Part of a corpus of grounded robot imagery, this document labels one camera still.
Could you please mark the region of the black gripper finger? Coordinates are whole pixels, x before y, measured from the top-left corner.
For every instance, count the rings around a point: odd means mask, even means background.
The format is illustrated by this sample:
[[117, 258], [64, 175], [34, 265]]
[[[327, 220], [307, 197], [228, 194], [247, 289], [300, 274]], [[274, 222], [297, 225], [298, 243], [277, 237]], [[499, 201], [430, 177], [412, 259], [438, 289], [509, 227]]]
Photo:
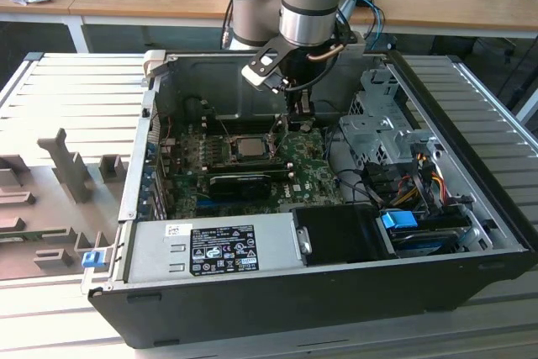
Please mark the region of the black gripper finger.
[[290, 131], [310, 131], [315, 121], [315, 106], [311, 101], [312, 90], [304, 89], [287, 93], [287, 125]]

